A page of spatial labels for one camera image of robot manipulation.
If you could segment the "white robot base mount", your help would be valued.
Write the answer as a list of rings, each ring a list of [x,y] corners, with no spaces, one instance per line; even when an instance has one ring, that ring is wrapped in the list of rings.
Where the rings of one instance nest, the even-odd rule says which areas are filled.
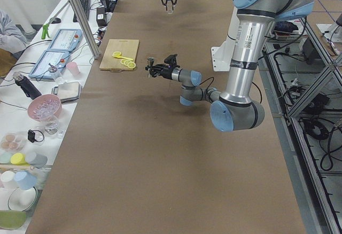
[[[255,47],[258,40],[257,25],[232,17],[226,40],[212,47],[212,63],[216,72],[229,71],[230,67],[256,69]]]

